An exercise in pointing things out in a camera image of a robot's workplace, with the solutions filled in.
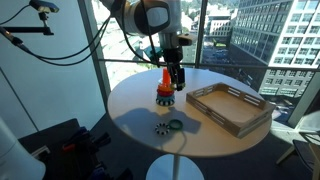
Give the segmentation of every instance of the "metal pole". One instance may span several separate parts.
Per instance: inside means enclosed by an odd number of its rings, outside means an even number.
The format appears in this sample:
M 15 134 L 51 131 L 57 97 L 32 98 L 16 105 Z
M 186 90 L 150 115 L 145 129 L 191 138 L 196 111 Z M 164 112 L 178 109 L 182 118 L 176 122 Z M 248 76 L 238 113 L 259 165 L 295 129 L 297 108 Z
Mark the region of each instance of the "metal pole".
M 179 177 L 179 168 L 180 168 L 180 156 L 173 155 L 173 180 L 178 180 Z

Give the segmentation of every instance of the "orange object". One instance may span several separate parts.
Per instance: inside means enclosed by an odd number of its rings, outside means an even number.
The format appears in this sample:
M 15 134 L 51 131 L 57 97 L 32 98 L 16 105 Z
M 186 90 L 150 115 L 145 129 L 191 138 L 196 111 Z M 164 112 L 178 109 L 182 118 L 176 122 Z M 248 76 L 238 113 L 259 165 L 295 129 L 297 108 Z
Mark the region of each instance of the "orange object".
M 170 85 L 170 74 L 168 72 L 167 68 L 163 68 L 162 70 L 162 84 L 164 84 L 165 86 L 169 86 Z

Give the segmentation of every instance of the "wooden tray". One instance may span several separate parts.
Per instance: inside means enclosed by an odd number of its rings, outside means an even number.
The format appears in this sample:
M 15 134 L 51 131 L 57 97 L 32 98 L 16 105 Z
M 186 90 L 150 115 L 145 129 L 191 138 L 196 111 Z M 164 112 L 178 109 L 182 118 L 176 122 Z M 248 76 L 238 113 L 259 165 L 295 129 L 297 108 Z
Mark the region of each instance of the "wooden tray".
M 223 83 L 187 93 L 187 102 L 242 138 L 271 118 L 275 106 Z

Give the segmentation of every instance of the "table base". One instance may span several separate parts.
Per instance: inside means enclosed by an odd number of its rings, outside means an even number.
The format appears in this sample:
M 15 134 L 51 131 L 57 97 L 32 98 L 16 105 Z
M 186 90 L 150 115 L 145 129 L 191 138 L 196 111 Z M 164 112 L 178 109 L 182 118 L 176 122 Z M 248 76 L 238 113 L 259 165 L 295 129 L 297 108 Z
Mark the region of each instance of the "table base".
M 146 176 L 146 180 L 163 179 L 204 180 L 204 177 L 198 166 L 189 158 L 167 154 L 151 164 Z

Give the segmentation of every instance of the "white wall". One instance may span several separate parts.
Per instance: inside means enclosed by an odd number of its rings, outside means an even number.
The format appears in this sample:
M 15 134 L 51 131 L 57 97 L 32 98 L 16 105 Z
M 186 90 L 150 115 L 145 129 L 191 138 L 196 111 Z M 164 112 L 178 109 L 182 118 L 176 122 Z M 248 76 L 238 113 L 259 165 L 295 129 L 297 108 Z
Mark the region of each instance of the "white wall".
M 48 14 L 48 24 L 54 36 L 14 33 L 34 53 L 60 57 L 77 52 L 88 42 L 78 2 L 49 0 L 60 11 Z M 14 15 L 28 0 L 0 1 L 0 22 Z M 32 7 L 3 26 L 43 26 Z M 71 118 L 91 129 L 105 113 L 92 59 L 84 63 L 57 67 L 43 63 L 22 52 L 4 37 L 0 37 L 0 67 L 8 77 L 31 119 L 41 130 Z M 63 62 L 82 59 L 84 55 Z M 35 132 L 17 98 L 0 74 L 0 116 L 19 138 Z

